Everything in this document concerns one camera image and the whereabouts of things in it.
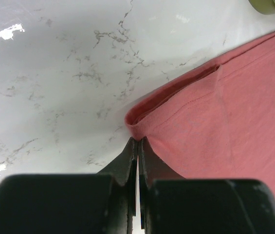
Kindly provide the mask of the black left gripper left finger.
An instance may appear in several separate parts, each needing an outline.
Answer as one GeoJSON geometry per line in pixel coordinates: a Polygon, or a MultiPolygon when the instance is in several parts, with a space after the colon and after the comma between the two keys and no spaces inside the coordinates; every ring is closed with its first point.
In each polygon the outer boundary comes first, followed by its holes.
{"type": "Polygon", "coordinates": [[[130,138],[123,151],[98,174],[111,178],[104,233],[132,233],[136,216],[137,142],[130,138]]]}

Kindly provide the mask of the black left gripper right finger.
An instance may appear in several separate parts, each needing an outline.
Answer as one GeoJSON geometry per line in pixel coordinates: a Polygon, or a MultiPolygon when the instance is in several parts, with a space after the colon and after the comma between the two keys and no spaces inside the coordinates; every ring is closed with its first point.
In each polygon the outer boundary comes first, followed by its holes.
{"type": "Polygon", "coordinates": [[[138,162],[139,162],[139,189],[140,189],[140,213],[141,228],[146,234],[151,233],[147,222],[150,218],[147,215],[148,192],[155,180],[184,179],[183,176],[169,167],[153,151],[149,140],[144,137],[138,142],[138,162]]]}

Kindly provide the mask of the pink t-shirt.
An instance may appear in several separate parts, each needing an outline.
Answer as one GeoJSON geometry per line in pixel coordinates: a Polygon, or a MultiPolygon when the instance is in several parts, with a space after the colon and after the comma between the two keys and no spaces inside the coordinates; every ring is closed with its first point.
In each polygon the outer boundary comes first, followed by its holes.
{"type": "Polygon", "coordinates": [[[275,195],[275,32],[160,87],[125,124],[183,177],[254,178],[275,195]]]}

